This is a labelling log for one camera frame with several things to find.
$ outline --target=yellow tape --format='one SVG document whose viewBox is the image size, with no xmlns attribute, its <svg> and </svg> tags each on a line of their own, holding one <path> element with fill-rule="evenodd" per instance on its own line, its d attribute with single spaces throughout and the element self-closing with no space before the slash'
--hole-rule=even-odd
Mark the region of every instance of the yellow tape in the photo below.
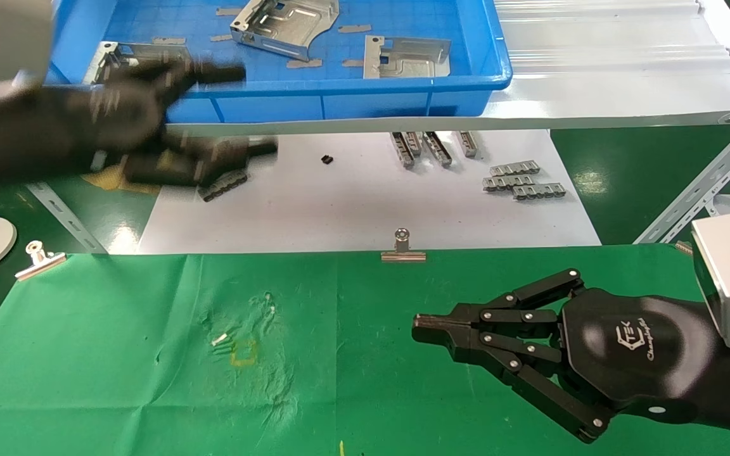
<svg viewBox="0 0 730 456">
<path fill-rule="evenodd" d="M 241 350 L 249 350 L 247 356 L 244 358 L 238 358 L 238 352 Z M 255 360 L 258 357 L 258 344 L 254 339 L 247 339 L 244 341 L 238 341 L 233 343 L 231 351 L 229 352 L 229 363 L 235 367 L 252 366 L 255 364 Z"/>
</svg>

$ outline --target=sheet metal part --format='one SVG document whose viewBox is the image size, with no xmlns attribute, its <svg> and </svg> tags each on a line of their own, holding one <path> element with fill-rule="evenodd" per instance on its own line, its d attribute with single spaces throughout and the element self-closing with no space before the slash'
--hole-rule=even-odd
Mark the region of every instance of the sheet metal part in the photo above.
<svg viewBox="0 0 730 456">
<path fill-rule="evenodd" d="M 238 187 L 249 179 L 245 170 L 233 170 L 223 174 L 219 179 L 215 180 L 214 184 L 209 187 L 199 188 L 197 193 L 199 197 L 208 203 L 222 194 L 228 193 L 228 191 Z"/>
<path fill-rule="evenodd" d="M 30 242 L 27 244 L 24 251 L 26 251 L 30 256 L 32 266 L 15 274 L 15 278 L 18 282 L 27 280 L 30 277 L 35 277 L 35 275 L 41 274 L 41 272 L 47 271 L 47 269 L 54 268 L 67 260 L 66 253 L 44 252 L 44 243 L 41 241 Z"/>
<path fill-rule="evenodd" d="M 323 65 L 323 61 L 319 58 L 313 58 L 313 60 L 302 61 L 302 60 L 290 60 L 286 63 L 286 68 L 317 68 Z"/>
<path fill-rule="evenodd" d="M 535 185 L 531 176 L 506 176 L 502 178 L 484 178 L 484 191 L 510 190 L 521 185 Z"/>
<path fill-rule="evenodd" d="M 475 142 L 474 136 L 470 132 L 458 132 L 458 138 L 461 140 L 461 148 L 466 158 L 475 158 L 478 154 L 478 144 Z"/>
<path fill-rule="evenodd" d="M 561 198 L 565 196 L 565 188 L 562 184 L 535 184 L 523 185 L 520 187 L 512 187 L 515 193 L 515 199 L 522 200 L 539 200 L 542 198 Z"/>
<path fill-rule="evenodd" d="M 363 25 L 341 25 L 336 28 L 336 31 L 340 34 L 359 34 L 360 32 L 370 32 L 370 24 Z"/>
<path fill-rule="evenodd" d="M 340 14 L 339 0 L 250 0 L 229 29 L 233 40 L 296 60 Z"/>
<path fill-rule="evenodd" d="M 241 8 L 216 8 L 215 15 L 217 16 L 235 16 L 241 12 Z"/>
<path fill-rule="evenodd" d="M 101 41 L 86 70 L 83 84 L 103 84 L 113 70 L 143 61 L 190 60 L 188 47 L 177 44 L 142 44 Z"/>
<path fill-rule="evenodd" d="M 452 165 L 452 156 L 447 152 L 447 148 L 444 147 L 444 143 L 438 138 L 437 133 L 424 132 L 422 136 L 424 137 L 424 143 L 441 167 L 448 168 L 449 165 Z"/>
<path fill-rule="evenodd" d="M 185 38 L 182 37 L 154 37 L 151 38 L 152 44 L 185 44 Z"/>
<path fill-rule="evenodd" d="M 421 139 L 418 132 L 404 132 L 407 147 L 411 150 L 413 156 L 421 155 Z"/>
<path fill-rule="evenodd" d="M 406 228 L 396 230 L 394 251 L 383 251 L 383 263 L 420 263 L 426 262 L 426 252 L 411 251 L 411 232 Z"/>
<path fill-rule="evenodd" d="M 539 165 L 534 160 L 516 161 L 507 165 L 498 165 L 490 167 L 489 172 L 492 176 L 515 176 L 518 174 L 536 174 L 539 173 Z"/>
<path fill-rule="evenodd" d="M 396 149 L 396 154 L 399 156 L 399 161 L 402 166 L 405 168 L 412 168 L 415 164 L 415 160 L 411 153 L 411 148 L 407 145 L 405 136 L 400 132 L 392 132 L 390 134 L 390 138 L 394 141 L 394 148 Z"/>
<path fill-rule="evenodd" d="M 450 40 L 365 35 L 362 77 L 434 78 L 449 76 Z"/>
</svg>

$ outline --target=blue plastic tray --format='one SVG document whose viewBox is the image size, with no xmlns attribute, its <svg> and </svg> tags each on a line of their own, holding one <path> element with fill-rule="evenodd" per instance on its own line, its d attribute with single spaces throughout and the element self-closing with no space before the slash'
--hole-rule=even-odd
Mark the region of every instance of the blue plastic tray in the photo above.
<svg viewBox="0 0 730 456">
<path fill-rule="evenodd" d="M 289 58 L 234 41 L 234 17 L 215 9 L 244 0 L 61 0 L 47 80 L 79 84 L 100 41 L 150 43 L 184 37 L 194 58 L 241 60 L 247 83 L 197 89 L 169 112 L 171 122 L 284 122 L 391 116 L 475 116 L 494 90 L 511 82 L 512 69 L 492 0 L 340 0 L 334 26 L 309 47 L 316 68 L 289 69 Z M 340 34 L 342 25 L 370 24 L 368 34 L 452 41 L 451 73 L 440 78 L 363 80 L 366 34 Z"/>
</svg>

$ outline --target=metal bracket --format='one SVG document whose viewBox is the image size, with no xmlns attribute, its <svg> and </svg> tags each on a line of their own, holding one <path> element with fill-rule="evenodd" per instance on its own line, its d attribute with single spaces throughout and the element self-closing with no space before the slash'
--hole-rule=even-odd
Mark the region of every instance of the metal bracket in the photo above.
<svg viewBox="0 0 730 456">
<path fill-rule="evenodd" d="M 174 44 L 119 43 L 101 41 L 89 68 L 84 75 L 83 84 L 103 84 L 109 79 L 110 72 L 120 67 L 133 67 L 142 61 L 190 60 L 191 54 L 186 46 Z"/>
<path fill-rule="evenodd" d="M 35 196 L 35 198 L 37 198 L 41 204 L 43 204 L 44 207 L 46 207 L 47 210 L 49 210 L 50 213 L 58 219 L 59 222 L 61 222 L 61 225 L 63 225 L 63 227 L 66 228 L 75 239 L 78 239 L 78 242 L 84 246 L 87 252 L 101 254 L 109 253 L 103 248 L 101 243 L 92 236 L 92 233 L 86 231 L 84 224 L 81 223 L 73 211 L 64 204 L 63 200 L 58 197 L 58 194 L 55 193 L 52 188 L 49 188 L 49 185 L 47 185 L 46 182 L 35 182 L 34 184 L 27 184 L 26 187 L 30 193 L 32 193 L 33 196 Z"/>
<path fill-rule="evenodd" d="M 730 144 L 689 184 L 634 243 L 669 243 L 730 181 Z"/>
<path fill-rule="evenodd" d="M 339 15 L 339 0 L 250 0 L 229 29 L 237 43 L 309 61 L 309 44 Z"/>
<path fill-rule="evenodd" d="M 426 262 L 426 252 L 411 251 L 411 232 L 405 228 L 396 230 L 396 251 L 383 251 L 383 263 L 422 263 Z"/>
<path fill-rule="evenodd" d="M 66 262 L 67 260 L 67 254 L 63 252 L 53 253 L 50 251 L 44 253 L 44 243 L 41 241 L 33 241 L 27 244 L 27 248 L 25 248 L 24 251 L 26 251 L 32 259 L 32 266 L 15 274 L 15 278 L 18 279 L 18 282 L 22 282 L 37 274 L 41 274 L 41 272 L 60 265 L 60 263 Z"/>
<path fill-rule="evenodd" d="M 362 77 L 435 78 L 449 76 L 450 40 L 365 35 Z"/>
</svg>

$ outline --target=yellow mark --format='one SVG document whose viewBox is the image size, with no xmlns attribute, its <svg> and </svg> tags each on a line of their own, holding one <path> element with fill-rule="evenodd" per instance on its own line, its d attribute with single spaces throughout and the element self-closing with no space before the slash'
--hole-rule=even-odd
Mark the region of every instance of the yellow mark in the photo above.
<svg viewBox="0 0 730 456">
<path fill-rule="evenodd" d="M 229 352 L 229 363 L 235 367 L 252 366 L 258 357 L 258 346 L 254 339 L 233 343 Z"/>
</svg>

